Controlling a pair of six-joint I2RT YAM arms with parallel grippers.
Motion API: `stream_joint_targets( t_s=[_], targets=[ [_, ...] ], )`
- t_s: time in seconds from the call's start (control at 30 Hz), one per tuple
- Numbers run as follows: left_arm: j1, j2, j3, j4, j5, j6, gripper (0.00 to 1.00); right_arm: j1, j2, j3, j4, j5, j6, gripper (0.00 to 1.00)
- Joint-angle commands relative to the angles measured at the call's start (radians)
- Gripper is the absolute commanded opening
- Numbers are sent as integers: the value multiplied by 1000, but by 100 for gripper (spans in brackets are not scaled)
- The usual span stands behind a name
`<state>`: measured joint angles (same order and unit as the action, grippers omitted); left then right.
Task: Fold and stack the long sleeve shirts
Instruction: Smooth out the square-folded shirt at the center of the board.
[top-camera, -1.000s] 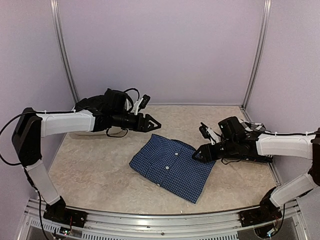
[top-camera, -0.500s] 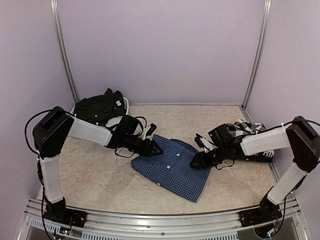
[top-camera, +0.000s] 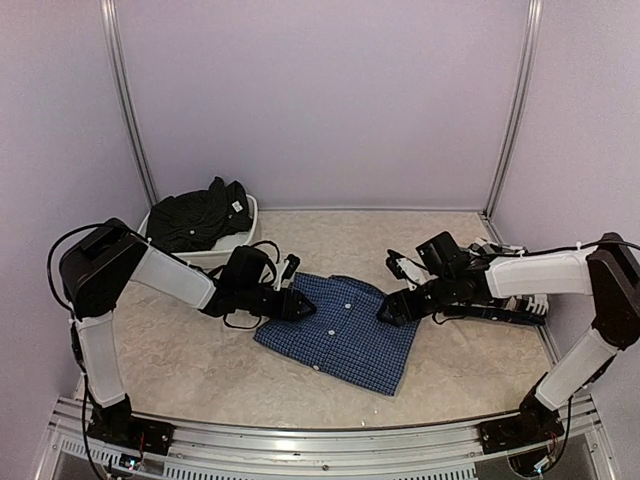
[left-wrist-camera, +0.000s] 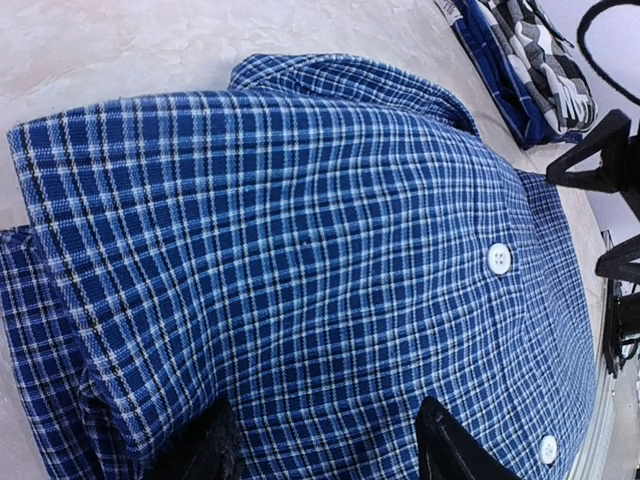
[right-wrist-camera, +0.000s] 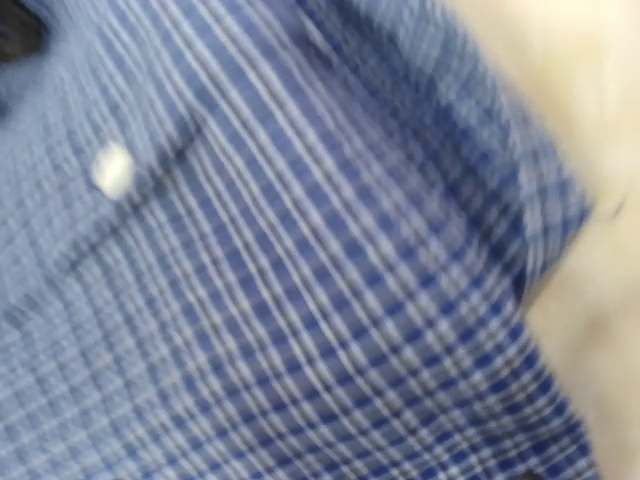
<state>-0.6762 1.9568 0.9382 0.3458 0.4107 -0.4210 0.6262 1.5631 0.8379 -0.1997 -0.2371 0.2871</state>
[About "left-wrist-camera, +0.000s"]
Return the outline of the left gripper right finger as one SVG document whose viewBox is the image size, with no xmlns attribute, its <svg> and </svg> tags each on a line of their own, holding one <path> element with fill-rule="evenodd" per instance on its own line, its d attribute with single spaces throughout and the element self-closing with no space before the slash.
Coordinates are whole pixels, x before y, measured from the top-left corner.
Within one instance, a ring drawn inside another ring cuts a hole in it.
<svg viewBox="0 0 640 480">
<path fill-rule="evenodd" d="M 434 397 L 426 397 L 415 420 L 420 479 L 517 480 Z"/>
</svg>

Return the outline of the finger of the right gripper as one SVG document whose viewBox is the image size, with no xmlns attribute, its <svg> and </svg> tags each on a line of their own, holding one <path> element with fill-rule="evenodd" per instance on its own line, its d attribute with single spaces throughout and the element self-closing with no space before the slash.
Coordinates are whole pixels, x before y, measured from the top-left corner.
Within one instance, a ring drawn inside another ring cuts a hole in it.
<svg viewBox="0 0 640 480">
<path fill-rule="evenodd" d="M 603 278 L 639 283 L 639 236 L 628 239 L 604 253 L 595 273 Z"/>
<path fill-rule="evenodd" d="M 619 193 L 639 218 L 639 134 L 631 119 L 611 110 L 575 145 L 546 169 L 555 185 L 607 194 Z"/>
</svg>

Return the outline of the blue checked long sleeve shirt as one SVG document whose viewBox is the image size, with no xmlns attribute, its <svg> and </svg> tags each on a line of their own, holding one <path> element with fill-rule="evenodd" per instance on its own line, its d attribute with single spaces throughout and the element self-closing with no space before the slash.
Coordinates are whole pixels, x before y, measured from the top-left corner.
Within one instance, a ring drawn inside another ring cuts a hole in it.
<svg viewBox="0 0 640 480">
<path fill-rule="evenodd" d="M 595 401 L 555 186 L 450 92 L 348 55 L 14 126 L 14 375 L 53 479 L 143 479 L 218 398 L 246 479 L 419 479 L 436 398 L 519 479 L 564 479 Z"/>
</svg>

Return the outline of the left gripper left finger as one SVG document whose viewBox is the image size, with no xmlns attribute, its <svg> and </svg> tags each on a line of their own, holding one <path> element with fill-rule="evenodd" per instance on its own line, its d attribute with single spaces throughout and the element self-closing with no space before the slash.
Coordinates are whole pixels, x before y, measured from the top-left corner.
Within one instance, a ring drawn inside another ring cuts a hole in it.
<svg viewBox="0 0 640 480">
<path fill-rule="evenodd" d="M 239 479 L 241 438 L 227 398 L 218 398 L 184 427 L 143 479 Z"/>
</svg>

